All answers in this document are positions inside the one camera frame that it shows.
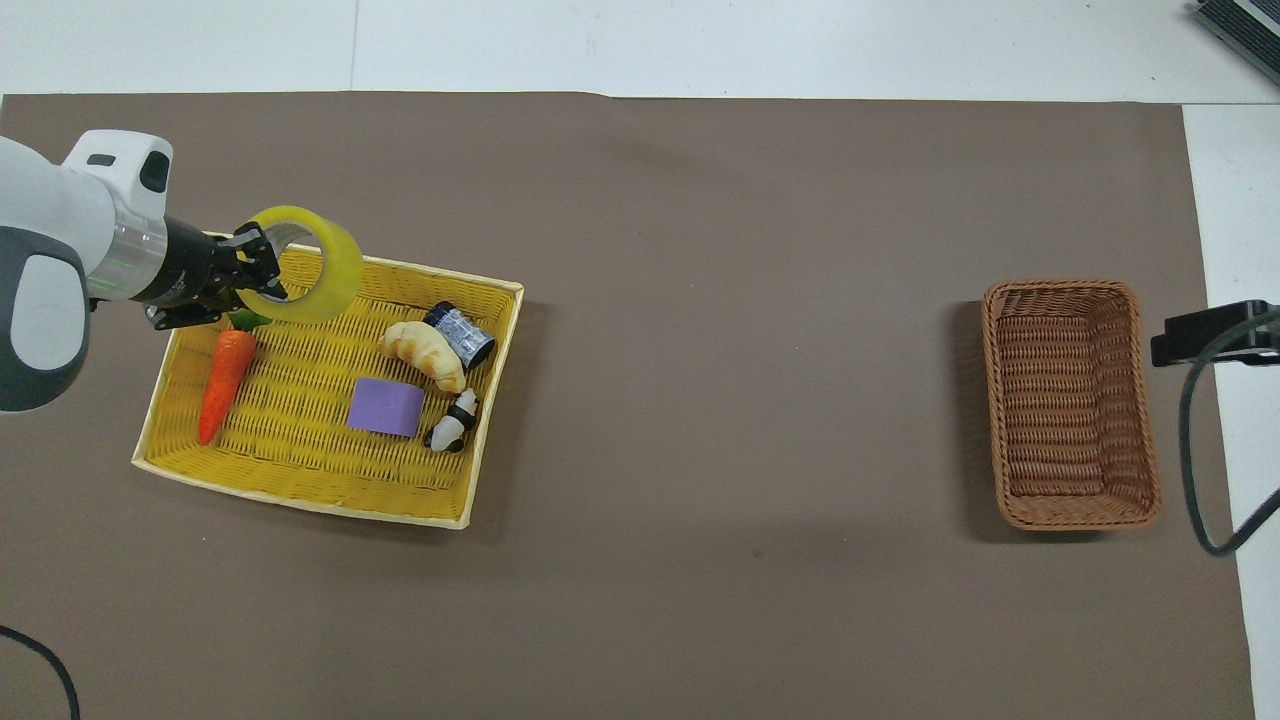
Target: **croissant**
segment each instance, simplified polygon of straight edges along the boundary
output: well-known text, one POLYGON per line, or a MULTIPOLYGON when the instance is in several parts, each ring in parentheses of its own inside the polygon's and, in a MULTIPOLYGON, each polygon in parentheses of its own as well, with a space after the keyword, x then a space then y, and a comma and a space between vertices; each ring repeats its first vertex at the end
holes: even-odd
POLYGON ((457 395, 467 388, 462 375, 462 360, 449 347, 440 331, 426 323, 396 323, 378 341, 383 357, 398 357, 426 373, 435 387, 457 395))

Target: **black and white panda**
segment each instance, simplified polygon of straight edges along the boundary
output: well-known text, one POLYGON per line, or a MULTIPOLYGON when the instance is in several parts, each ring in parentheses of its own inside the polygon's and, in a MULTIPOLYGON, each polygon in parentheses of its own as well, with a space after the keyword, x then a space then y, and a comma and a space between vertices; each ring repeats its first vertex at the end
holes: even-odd
POLYGON ((449 405, 434 428, 426 430, 422 445, 435 452, 458 452, 466 445, 462 434, 476 427, 476 393, 467 388, 449 405))

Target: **purple sponge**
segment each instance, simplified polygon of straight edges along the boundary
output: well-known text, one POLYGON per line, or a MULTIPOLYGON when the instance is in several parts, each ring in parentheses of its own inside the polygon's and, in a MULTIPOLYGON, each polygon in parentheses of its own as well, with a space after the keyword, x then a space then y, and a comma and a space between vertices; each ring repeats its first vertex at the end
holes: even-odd
POLYGON ((393 436, 417 434, 417 419, 422 415, 426 393, 417 386, 357 378, 356 392, 351 396, 347 427, 393 436))

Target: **toy carrot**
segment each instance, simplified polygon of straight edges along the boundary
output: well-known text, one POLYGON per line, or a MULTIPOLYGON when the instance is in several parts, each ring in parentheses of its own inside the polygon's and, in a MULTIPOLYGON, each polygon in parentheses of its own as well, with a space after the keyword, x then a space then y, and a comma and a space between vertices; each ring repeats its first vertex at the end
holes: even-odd
POLYGON ((200 406, 200 445, 209 445, 223 427, 227 413, 232 409, 236 392, 239 389, 257 341, 248 331, 270 323, 252 310, 237 310, 230 314, 232 327, 218 333, 214 345, 214 363, 209 368, 209 383, 205 386, 205 400, 200 406))

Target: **tape roll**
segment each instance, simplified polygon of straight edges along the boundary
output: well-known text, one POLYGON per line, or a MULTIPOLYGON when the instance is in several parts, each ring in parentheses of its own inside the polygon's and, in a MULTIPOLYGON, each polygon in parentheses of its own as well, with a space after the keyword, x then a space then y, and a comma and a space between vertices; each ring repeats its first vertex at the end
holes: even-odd
POLYGON ((282 301, 251 290, 239 291, 246 307, 284 323, 323 323, 351 306, 364 270, 364 256, 351 233, 311 210, 292 205, 268 208, 251 220, 262 225, 276 252, 291 242, 314 238, 324 266, 316 284, 300 297, 282 301))

